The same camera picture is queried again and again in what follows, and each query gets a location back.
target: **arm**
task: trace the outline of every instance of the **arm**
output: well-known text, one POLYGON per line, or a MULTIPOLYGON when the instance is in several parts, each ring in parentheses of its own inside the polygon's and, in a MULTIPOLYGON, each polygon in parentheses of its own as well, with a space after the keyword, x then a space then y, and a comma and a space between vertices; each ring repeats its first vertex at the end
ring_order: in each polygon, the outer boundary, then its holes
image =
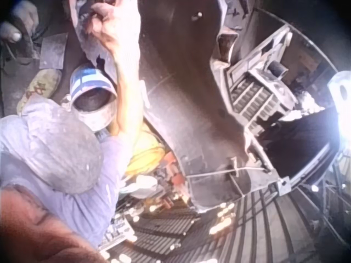
POLYGON ((139 88, 140 15, 137 0, 119 0, 115 6, 97 3, 88 28, 111 53, 117 68, 117 117, 108 127, 112 135, 135 143, 143 122, 143 98, 139 88))

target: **metal machinery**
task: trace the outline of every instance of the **metal machinery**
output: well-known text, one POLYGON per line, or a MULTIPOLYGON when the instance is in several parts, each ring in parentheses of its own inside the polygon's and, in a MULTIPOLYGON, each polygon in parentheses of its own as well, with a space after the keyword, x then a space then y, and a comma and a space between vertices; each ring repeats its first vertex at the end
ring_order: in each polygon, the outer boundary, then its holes
MULTIPOLYGON (((87 58, 116 81, 109 53, 83 30, 92 3, 70 1, 73 25, 87 58)), ((284 170, 280 163, 291 157, 283 161, 269 150, 275 147, 271 137, 279 120, 299 103, 283 79, 288 68, 280 63, 293 38, 291 28, 283 25, 242 59, 233 60, 245 36, 228 19, 233 3, 139 3, 145 118, 176 156, 189 204, 200 212, 273 182, 283 195, 307 164, 304 160, 297 170, 284 170)), ((248 18, 243 21, 246 26, 248 18)), ((306 159, 317 158, 320 150, 306 159)))
MULTIPOLYGON (((252 41, 254 46, 241 52, 248 31, 245 26, 252 15, 244 15, 241 26, 232 18, 238 10, 247 14, 243 2, 139 2, 145 118, 171 149, 179 168, 171 175, 154 172, 164 187, 151 197, 160 201, 167 192, 176 190, 186 197, 188 207, 175 198, 173 209, 160 209, 153 216, 159 206, 146 200, 139 218, 134 207, 139 211, 140 201, 127 196, 117 212, 133 218, 131 227, 138 241, 115 247, 111 251, 116 254, 133 255, 140 262, 210 258, 221 262, 255 262, 258 258, 299 262, 315 259, 316 247, 309 247, 311 240, 326 229, 345 244, 326 214, 326 195, 320 208, 310 194, 312 186, 320 184, 326 189, 321 192, 329 192, 329 196, 336 192, 325 188, 330 182, 324 179, 339 150, 337 112, 326 87, 336 69, 310 40, 280 20, 269 30, 271 23, 263 23, 270 36, 258 43, 252 41), (299 54, 303 76, 291 62, 297 59, 285 52, 290 46, 306 54, 312 49, 318 53, 317 59, 299 54), (314 90, 313 83, 318 83, 319 89, 314 90), (315 98, 323 94, 326 101, 318 104, 326 109, 304 113, 300 87, 309 88, 315 98), (282 121, 295 111, 301 113, 299 118, 282 121), (175 184, 176 176, 183 181, 175 184), (233 212, 220 208, 233 202, 233 212), (227 218, 234 222, 227 226, 228 231, 213 230, 227 218)), ((88 59, 95 66, 103 61, 105 72, 116 80, 109 54, 82 30, 86 16, 80 8, 86 3, 77 1, 71 6, 77 14, 72 19, 78 39, 88 59)), ((339 197, 334 195, 330 200, 339 197)), ((107 241, 107 247, 113 239, 107 241)))

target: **metal cylinder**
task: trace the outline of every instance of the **metal cylinder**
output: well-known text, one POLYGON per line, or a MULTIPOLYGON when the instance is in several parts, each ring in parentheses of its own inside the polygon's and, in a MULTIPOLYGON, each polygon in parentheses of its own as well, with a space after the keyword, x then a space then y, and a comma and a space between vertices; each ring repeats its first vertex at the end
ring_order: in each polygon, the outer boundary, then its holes
POLYGON ((286 74, 288 69, 280 64, 278 61, 273 60, 269 66, 268 70, 277 78, 282 79, 286 74))
POLYGON ((111 81, 91 64, 74 70, 70 79, 71 111, 93 132, 104 129, 117 113, 117 93, 111 81))

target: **gloved hand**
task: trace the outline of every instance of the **gloved hand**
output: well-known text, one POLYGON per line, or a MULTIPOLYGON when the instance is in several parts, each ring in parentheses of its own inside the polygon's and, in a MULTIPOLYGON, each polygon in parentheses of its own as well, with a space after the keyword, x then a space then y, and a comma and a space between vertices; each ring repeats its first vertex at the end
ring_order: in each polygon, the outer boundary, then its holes
MULTIPOLYGON (((38 10, 34 4, 22 0, 12 10, 11 15, 23 21, 30 36, 34 34, 39 24, 38 10)), ((0 25, 0 38, 15 43, 21 40, 22 33, 15 26, 5 21, 0 25)))

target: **bright light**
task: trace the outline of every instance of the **bright light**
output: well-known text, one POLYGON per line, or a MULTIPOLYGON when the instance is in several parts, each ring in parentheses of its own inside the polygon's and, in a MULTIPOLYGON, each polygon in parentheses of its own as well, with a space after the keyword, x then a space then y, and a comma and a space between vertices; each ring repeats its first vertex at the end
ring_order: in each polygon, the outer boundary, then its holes
POLYGON ((130 242, 134 243, 135 241, 138 240, 138 237, 135 236, 135 235, 131 235, 131 236, 128 236, 127 239, 128 239, 130 242))
POLYGON ((218 232, 218 226, 217 226, 217 225, 212 226, 212 227, 210 228, 210 235, 214 235, 214 234, 216 234, 217 232, 218 232))
POLYGON ((110 253, 107 251, 100 251, 101 256, 103 256, 104 260, 107 260, 110 258, 110 253))
POLYGON ((150 206, 150 212, 154 212, 157 209, 157 206, 152 205, 150 206))
POLYGON ((231 224, 231 218, 226 218, 226 219, 224 219, 224 221, 222 222, 222 224, 224 225, 224 227, 230 226, 230 224, 231 224))
POLYGON ((217 259, 209 259, 209 260, 205 260, 205 261, 198 262, 198 263, 218 263, 218 260, 217 259))
POLYGON ((132 263, 132 259, 127 255, 121 254, 119 258, 123 263, 132 263))
POLYGON ((319 191, 319 188, 318 188, 317 185, 312 185, 312 186, 311 186, 311 190, 312 190, 312 192, 318 192, 318 191, 319 191))

